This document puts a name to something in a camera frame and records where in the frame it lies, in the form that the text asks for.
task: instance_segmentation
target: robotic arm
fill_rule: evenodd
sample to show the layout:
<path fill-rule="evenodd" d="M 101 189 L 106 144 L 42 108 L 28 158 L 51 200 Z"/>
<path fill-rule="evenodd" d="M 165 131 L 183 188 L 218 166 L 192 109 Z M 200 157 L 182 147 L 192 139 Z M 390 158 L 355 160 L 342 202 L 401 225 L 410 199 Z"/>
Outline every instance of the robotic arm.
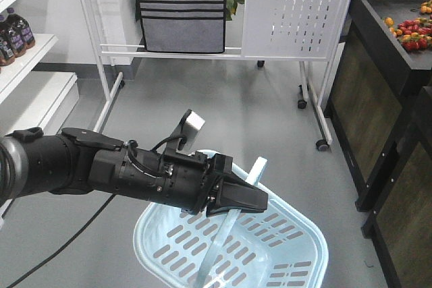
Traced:
<path fill-rule="evenodd" d="M 190 148 L 202 120 L 188 110 L 170 137 L 152 150 L 87 129 L 63 128 L 44 136 L 34 127 L 0 138 L 0 206 L 8 199 L 51 192 L 87 194 L 101 190 L 180 207 L 207 216 L 239 208 L 264 212 L 267 194 L 231 172 L 232 157 Z M 157 149 L 167 144 L 162 154 Z"/>

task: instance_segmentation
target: gray fabric bin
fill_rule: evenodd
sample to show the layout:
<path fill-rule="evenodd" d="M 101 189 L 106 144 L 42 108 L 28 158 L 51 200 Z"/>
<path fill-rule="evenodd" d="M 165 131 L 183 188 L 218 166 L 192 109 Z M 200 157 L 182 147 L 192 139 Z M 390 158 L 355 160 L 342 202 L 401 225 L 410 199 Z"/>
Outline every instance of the gray fabric bin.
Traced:
<path fill-rule="evenodd" d="M 222 53 L 225 0 L 137 0 L 147 51 Z"/>

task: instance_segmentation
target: plastic shopping basket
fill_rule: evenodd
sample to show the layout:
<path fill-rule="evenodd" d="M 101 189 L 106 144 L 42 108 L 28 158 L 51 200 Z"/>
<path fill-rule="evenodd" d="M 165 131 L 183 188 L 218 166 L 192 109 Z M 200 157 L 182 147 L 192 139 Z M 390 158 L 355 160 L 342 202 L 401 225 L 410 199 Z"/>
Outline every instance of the plastic shopping basket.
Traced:
<path fill-rule="evenodd" d="M 265 165 L 258 161 L 249 175 L 235 164 L 233 172 L 256 183 Z M 258 187 L 269 194 L 261 214 L 231 210 L 207 218 L 150 204 L 134 231 L 141 265 L 175 288 L 319 288 L 328 262 L 322 233 L 265 186 Z"/>

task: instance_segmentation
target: sauce bottle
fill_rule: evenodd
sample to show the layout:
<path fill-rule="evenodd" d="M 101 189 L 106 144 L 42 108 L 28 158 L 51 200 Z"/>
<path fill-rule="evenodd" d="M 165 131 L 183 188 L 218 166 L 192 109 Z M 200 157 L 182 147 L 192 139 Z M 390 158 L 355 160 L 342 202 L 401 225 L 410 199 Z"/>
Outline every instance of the sauce bottle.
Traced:
<path fill-rule="evenodd" d="M 26 52 L 26 44 L 22 39 L 21 33 L 4 21 L 4 16 L 0 15 L 0 34 L 4 35 L 11 45 L 13 55 L 20 57 Z"/>
<path fill-rule="evenodd" d="M 0 33 L 0 66 L 4 67 L 15 61 L 15 55 L 7 38 Z"/>
<path fill-rule="evenodd" d="M 7 15 L 6 22 L 20 31 L 22 38 L 26 43 L 26 49 L 32 48 L 36 41 L 32 29 L 30 28 L 30 24 L 23 17 L 16 14 L 12 7 L 7 8 L 7 12 L 9 15 Z"/>

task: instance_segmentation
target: yellow tomato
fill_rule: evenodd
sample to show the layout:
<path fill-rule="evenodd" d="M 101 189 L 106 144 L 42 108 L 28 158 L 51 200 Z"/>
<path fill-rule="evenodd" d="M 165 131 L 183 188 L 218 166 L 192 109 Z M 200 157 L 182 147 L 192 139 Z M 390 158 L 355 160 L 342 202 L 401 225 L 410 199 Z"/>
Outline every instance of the yellow tomato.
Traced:
<path fill-rule="evenodd" d="M 387 25 L 387 26 L 389 26 L 389 27 L 394 25 L 394 21 L 392 20 L 391 17 L 386 17 L 386 18 L 384 19 L 384 22 L 385 22 L 385 25 Z"/>

